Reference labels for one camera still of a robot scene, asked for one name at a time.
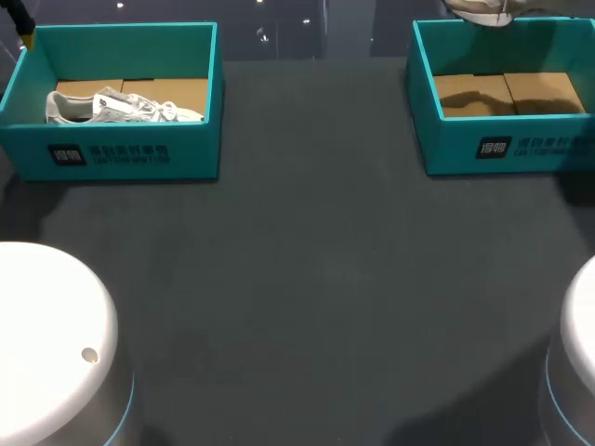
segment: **shoe box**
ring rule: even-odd
[[[405,72],[429,175],[595,170],[595,25],[413,26]]]
[[[216,179],[224,80],[216,23],[39,26],[0,103],[0,144],[24,180]],[[53,90],[104,86],[202,122],[45,123]]]

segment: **round white cylinder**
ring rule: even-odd
[[[57,249],[0,243],[0,446],[136,446],[137,383],[112,298]]]
[[[564,299],[546,357],[539,415],[551,446],[595,445],[595,257]]]

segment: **dark gray floor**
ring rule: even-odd
[[[218,183],[25,185],[0,163],[0,238],[111,290],[143,446],[538,443],[547,337],[595,241],[568,201],[592,185],[427,177],[403,66],[227,63]]]

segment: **logo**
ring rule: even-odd
[[[57,165],[86,165],[81,148],[76,144],[49,144],[47,148]]]
[[[511,142],[512,137],[482,138],[475,158],[478,160],[504,158],[509,151]]]

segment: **white sneaker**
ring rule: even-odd
[[[515,18],[537,9],[556,14],[569,14],[576,0],[444,0],[461,19],[483,26],[502,27]]]
[[[203,121],[202,114],[159,104],[139,95],[126,95],[106,86],[91,98],[64,96],[58,91],[47,95],[46,120],[49,124],[138,123]]]

